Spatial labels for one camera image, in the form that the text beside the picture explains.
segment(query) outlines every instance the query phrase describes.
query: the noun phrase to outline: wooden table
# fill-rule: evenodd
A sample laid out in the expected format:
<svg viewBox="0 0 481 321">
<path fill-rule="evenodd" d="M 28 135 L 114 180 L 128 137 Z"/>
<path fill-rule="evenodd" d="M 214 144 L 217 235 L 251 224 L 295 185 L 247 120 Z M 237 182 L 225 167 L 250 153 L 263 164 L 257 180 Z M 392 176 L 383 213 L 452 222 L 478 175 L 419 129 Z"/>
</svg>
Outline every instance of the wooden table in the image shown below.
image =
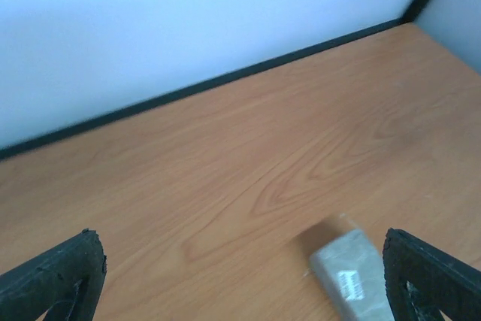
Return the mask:
<svg viewBox="0 0 481 321">
<path fill-rule="evenodd" d="M 408 24 L 0 163 L 0 272 L 90 227 L 96 320 L 337 319 L 296 235 L 481 267 L 480 193 L 481 77 Z"/>
</svg>

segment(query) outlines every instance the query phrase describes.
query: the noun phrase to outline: gray block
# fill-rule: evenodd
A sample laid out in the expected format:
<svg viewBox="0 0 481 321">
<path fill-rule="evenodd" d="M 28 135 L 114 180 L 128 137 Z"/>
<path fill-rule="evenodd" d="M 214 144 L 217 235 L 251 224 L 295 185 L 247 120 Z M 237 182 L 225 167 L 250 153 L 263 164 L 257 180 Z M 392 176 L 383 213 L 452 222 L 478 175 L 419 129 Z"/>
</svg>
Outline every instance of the gray block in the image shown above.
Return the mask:
<svg viewBox="0 0 481 321">
<path fill-rule="evenodd" d="M 384 265 L 361 229 L 335 239 L 309 258 L 344 321 L 394 321 L 386 296 Z"/>
</svg>

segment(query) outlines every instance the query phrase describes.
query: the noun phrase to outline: barcode label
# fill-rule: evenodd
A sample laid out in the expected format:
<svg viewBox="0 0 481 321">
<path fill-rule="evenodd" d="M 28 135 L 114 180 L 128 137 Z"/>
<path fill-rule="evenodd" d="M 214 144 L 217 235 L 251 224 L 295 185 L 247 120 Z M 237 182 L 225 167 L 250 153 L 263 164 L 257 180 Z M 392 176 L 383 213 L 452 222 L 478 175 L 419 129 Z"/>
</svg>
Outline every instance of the barcode label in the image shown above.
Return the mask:
<svg viewBox="0 0 481 321">
<path fill-rule="evenodd" d="M 364 298 L 364 290 L 357 271 L 339 271 L 337 281 L 340 293 L 346 301 L 358 301 Z"/>
</svg>

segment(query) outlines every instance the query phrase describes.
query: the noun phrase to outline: white wall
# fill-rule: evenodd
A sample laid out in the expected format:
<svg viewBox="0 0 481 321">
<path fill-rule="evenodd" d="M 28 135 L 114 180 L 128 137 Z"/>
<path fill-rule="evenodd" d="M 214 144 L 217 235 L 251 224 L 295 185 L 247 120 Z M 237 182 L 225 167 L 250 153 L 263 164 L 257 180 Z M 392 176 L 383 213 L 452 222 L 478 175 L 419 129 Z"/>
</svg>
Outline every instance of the white wall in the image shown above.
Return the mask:
<svg viewBox="0 0 481 321">
<path fill-rule="evenodd" d="M 0 147 L 399 17 L 410 0 L 0 0 Z"/>
<path fill-rule="evenodd" d="M 431 0 L 416 22 L 481 74 L 481 0 Z"/>
</svg>

